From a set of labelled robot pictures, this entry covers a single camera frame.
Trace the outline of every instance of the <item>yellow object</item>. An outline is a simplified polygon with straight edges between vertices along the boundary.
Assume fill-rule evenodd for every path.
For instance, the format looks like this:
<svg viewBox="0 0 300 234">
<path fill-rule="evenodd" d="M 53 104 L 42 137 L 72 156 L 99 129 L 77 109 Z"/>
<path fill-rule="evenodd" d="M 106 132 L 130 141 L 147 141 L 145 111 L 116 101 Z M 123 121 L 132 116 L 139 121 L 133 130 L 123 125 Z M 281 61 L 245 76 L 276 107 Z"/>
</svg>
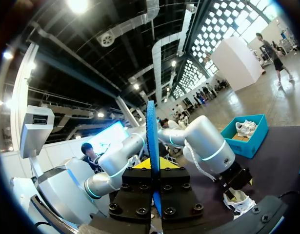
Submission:
<svg viewBox="0 0 300 234">
<path fill-rule="evenodd" d="M 148 158 L 147 160 L 143 161 L 142 163 L 134 166 L 134 168 L 142 168 L 145 167 L 147 169 L 151 168 L 151 163 L 150 163 L 150 159 Z M 178 166 L 176 166 L 174 163 L 171 163 L 170 161 L 168 161 L 167 159 L 160 157 L 160 168 L 161 169 L 165 169 L 166 167 L 169 168 L 179 168 Z"/>
</svg>

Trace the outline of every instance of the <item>glowing screen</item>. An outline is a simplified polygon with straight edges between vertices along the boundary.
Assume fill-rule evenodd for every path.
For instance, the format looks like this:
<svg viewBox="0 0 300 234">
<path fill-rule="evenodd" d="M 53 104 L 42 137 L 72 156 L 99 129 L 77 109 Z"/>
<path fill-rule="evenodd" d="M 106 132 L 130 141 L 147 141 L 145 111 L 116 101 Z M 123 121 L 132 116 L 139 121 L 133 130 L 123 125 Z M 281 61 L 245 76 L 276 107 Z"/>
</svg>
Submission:
<svg viewBox="0 0 300 234">
<path fill-rule="evenodd" d="M 128 136 L 123 125 L 118 121 L 92 137 L 88 143 L 92 145 L 95 153 L 103 154 L 109 148 L 110 144 L 121 143 Z"/>
</svg>

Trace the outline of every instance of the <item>shoe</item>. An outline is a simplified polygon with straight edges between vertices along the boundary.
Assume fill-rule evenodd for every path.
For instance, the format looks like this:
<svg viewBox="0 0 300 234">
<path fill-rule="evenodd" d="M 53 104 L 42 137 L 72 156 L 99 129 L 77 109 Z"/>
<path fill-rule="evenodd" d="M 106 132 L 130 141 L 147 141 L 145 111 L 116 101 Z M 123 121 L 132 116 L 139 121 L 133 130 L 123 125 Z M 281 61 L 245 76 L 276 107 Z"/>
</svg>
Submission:
<svg viewBox="0 0 300 234">
<path fill-rule="evenodd" d="M 256 203 L 241 190 L 230 189 L 235 196 L 232 200 L 226 194 L 223 194 L 223 202 L 230 210 L 233 211 L 233 219 L 237 219 L 242 214 L 248 212 Z"/>
<path fill-rule="evenodd" d="M 250 139 L 256 130 L 256 124 L 247 120 L 244 123 L 236 122 L 236 129 L 239 137 L 247 137 Z"/>
</svg>

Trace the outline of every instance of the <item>bolt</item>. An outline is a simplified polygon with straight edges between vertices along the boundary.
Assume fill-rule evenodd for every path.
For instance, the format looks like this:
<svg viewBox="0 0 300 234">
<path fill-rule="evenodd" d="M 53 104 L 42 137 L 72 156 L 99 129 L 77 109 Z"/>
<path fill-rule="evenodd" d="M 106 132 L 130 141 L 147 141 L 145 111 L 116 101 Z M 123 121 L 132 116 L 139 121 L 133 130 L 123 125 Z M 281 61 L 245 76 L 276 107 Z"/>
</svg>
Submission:
<svg viewBox="0 0 300 234">
<path fill-rule="evenodd" d="M 191 188 L 191 185 L 189 183 L 185 183 L 185 184 L 182 185 L 182 187 L 184 189 L 189 189 L 189 188 Z"/>
<path fill-rule="evenodd" d="M 261 217 L 261 221 L 263 222 L 263 223 L 267 223 L 267 222 L 269 222 L 269 216 L 268 215 L 266 215 L 266 214 L 264 214 L 262 217 Z"/>
<path fill-rule="evenodd" d="M 149 186 L 147 186 L 147 185 L 145 185 L 145 184 L 142 184 L 141 186 L 140 186 L 140 189 L 141 190 L 147 190 L 149 188 Z"/>
<path fill-rule="evenodd" d="M 204 207 L 200 203 L 197 203 L 193 206 L 193 211 L 195 211 L 195 212 L 201 212 L 203 209 L 204 209 Z"/>
<path fill-rule="evenodd" d="M 176 209 L 174 207 L 168 207 L 165 211 L 165 215 L 173 215 L 176 212 Z"/>
<path fill-rule="evenodd" d="M 164 190 L 171 190 L 173 187 L 171 185 L 165 185 Z"/>
<path fill-rule="evenodd" d="M 119 208 L 119 206 L 116 203 L 111 203 L 109 205 L 109 210 L 112 211 L 112 212 L 115 212 L 116 210 L 118 210 L 118 208 Z"/>
<path fill-rule="evenodd" d="M 252 209 L 252 212 L 253 212 L 254 214 L 258 214 L 258 213 L 260 212 L 259 207 L 258 207 L 258 206 L 254 206 L 253 209 Z"/>
<path fill-rule="evenodd" d="M 148 213 L 148 210 L 144 207 L 140 207 L 136 210 L 136 213 L 139 215 L 146 215 Z"/>
<path fill-rule="evenodd" d="M 128 189 L 128 188 L 129 188 L 129 185 L 128 185 L 128 184 L 122 184 L 122 185 L 121 185 L 121 188 L 122 188 L 122 189 Z"/>
</svg>

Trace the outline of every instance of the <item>blue plastic bin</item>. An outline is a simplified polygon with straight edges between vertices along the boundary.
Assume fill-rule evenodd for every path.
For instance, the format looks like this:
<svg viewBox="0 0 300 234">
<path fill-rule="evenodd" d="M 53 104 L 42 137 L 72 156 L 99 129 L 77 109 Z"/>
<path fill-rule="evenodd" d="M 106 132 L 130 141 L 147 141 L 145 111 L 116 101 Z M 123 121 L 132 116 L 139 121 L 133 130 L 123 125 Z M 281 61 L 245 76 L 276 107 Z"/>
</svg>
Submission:
<svg viewBox="0 0 300 234">
<path fill-rule="evenodd" d="M 232 139 L 233 136 L 237 133 L 236 122 L 244 123 L 245 120 L 253 121 L 257 124 L 257 129 L 253 133 L 252 137 L 248 141 Z M 242 155 L 247 158 L 252 158 L 260 147 L 268 130 L 268 123 L 265 115 L 262 114 L 254 116 L 241 116 L 235 117 L 221 132 L 221 135 L 225 138 L 235 154 Z"/>
</svg>

